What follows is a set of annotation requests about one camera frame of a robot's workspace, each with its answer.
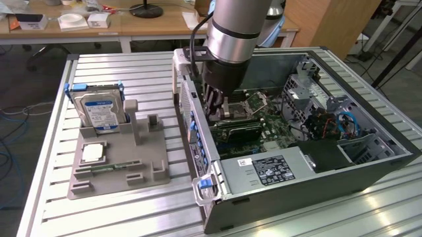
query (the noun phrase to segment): table leg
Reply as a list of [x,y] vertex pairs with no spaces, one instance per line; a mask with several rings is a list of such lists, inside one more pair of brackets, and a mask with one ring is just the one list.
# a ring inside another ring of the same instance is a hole
[[296,32],[287,32],[287,36],[283,39],[283,43],[282,43],[280,48],[290,48],[291,47],[291,43],[292,43],[292,40],[295,39],[295,36],[296,36]]
[[120,36],[119,37],[120,46],[121,46],[121,53],[131,53],[131,41],[132,38],[129,36]]
[[406,19],[403,20],[403,23],[400,25],[400,27],[395,30],[394,35],[391,36],[388,42],[386,43],[386,46],[382,48],[383,51],[388,51],[391,45],[394,44],[398,36],[402,33],[403,28],[406,28],[410,24],[410,19],[412,18],[412,16],[418,13],[419,9],[422,7],[422,4],[415,7],[415,9],[412,10],[412,12],[408,14],[408,16],[406,17]]
[[418,53],[418,55],[412,58],[412,60],[408,62],[404,68],[407,70],[411,70],[411,68],[414,68],[415,64],[418,63],[418,61],[420,61],[420,59],[422,59],[422,50]]
[[375,41],[376,41],[376,39],[378,39],[378,37],[379,37],[379,35],[380,35],[383,29],[386,28],[386,26],[387,26],[390,20],[392,19],[392,17],[394,17],[394,15],[395,15],[398,9],[400,8],[400,6],[402,6],[400,3],[396,1],[396,2],[394,3],[392,8],[391,8],[391,10],[392,10],[391,16],[386,16],[386,17],[384,17],[384,19],[383,19],[382,23],[379,24],[379,26],[378,26],[378,28],[376,28],[376,30],[375,30],[375,32],[374,32],[371,38],[368,39],[368,41],[367,41],[367,43],[366,43],[366,45],[364,45],[364,47],[363,47],[363,51],[364,51],[364,52],[367,52],[367,51],[370,50],[370,47],[371,47],[372,44],[375,43]]

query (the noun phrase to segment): metal table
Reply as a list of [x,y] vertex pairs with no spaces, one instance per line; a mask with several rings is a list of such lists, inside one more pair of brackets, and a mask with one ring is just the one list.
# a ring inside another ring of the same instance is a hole
[[[327,51],[312,48],[368,103],[422,149],[422,130]],[[171,99],[172,52],[71,56],[47,130],[17,236],[204,236]],[[123,81],[139,118],[163,118],[171,182],[97,197],[65,198],[80,119],[63,84]],[[320,82],[342,91],[322,74]],[[363,192],[211,236],[422,236],[422,158]]]

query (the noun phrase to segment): black stand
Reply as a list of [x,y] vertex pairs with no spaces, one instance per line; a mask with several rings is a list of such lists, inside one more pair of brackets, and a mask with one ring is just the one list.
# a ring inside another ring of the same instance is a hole
[[375,81],[372,82],[371,86],[374,88],[379,85],[379,83],[382,82],[382,80],[384,79],[384,77],[387,76],[387,74],[390,73],[390,71],[392,70],[395,65],[398,64],[398,62],[402,60],[402,58],[404,57],[406,53],[408,52],[408,50],[411,49],[414,44],[418,42],[420,37],[422,37],[422,26],[420,26],[419,30],[416,31],[415,35],[408,40],[408,42],[404,45],[404,47],[402,48],[402,50],[398,52],[398,54],[392,58],[392,60],[391,60],[390,64],[387,65],[387,67],[383,69],[383,71],[379,74],[379,76],[376,77]]
[[131,6],[131,9],[131,14],[141,18],[156,18],[163,15],[163,8],[152,4],[147,4],[147,0],[144,0],[144,4]]

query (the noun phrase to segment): wooden desk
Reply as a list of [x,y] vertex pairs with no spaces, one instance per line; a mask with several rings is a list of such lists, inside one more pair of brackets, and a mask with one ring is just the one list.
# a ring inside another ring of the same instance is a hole
[[[129,8],[139,4],[140,0],[101,0],[101,4],[117,8]],[[52,20],[43,31],[24,31],[20,28],[8,29],[8,19],[0,21],[0,44],[48,44],[48,43],[75,43],[75,42],[103,42],[117,41],[124,53],[131,52],[129,42],[132,40],[181,40],[188,39],[191,30],[187,28],[181,12],[193,12],[193,6],[183,0],[167,0],[159,6],[164,9],[164,14],[159,18],[144,19],[129,14],[128,11],[111,15],[111,25],[107,29],[91,28],[79,31],[61,32],[59,22],[55,20],[61,15],[63,10],[69,10],[69,6],[47,6],[41,1],[30,1],[29,7],[33,12],[47,15]],[[291,45],[299,27],[286,18],[280,37],[284,37],[282,47]],[[207,31],[199,31],[196,38],[204,39]]]

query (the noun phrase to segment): blue cable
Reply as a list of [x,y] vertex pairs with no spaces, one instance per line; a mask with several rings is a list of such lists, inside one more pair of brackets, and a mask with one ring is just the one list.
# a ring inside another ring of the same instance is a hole
[[338,129],[340,130],[340,132],[346,133],[343,127],[342,127],[342,124],[340,124],[340,115],[346,115],[351,118],[352,122],[354,122],[354,125],[355,125],[355,130],[356,130],[356,135],[359,135],[359,125],[358,125],[358,121],[356,121],[356,118],[355,116],[352,115],[351,112],[339,112],[336,114],[336,124],[338,124]]
[[24,129],[22,129],[21,133],[16,137],[13,137],[9,141],[4,142],[6,145],[9,145],[12,142],[14,142],[26,133],[26,131],[28,131],[28,123],[24,120],[10,119],[10,118],[8,118],[8,117],[5,117],[2,115],[0,115],[0,117],[4,118],[5,120],[10,121],[10,122],[21,122],[21,123],[24,123]]
[[0,152],[0,154],[8,156],[12,159],[12,162],[14,163],[14,167],[16,167],[18,180],[20,180],[20,189],[18,189],[17,195],[4,205],[0,206],[0,210],[1,210],[2,208],[5,208],[12,202],[14,202],[22,196],[24,179],[22,179],[22,176],[21,176],[20,166],[18,166],[18,163],[17,163],[17,160],[14,159],[14,157],[10,156],[9,154],[4,153],[4,152]]

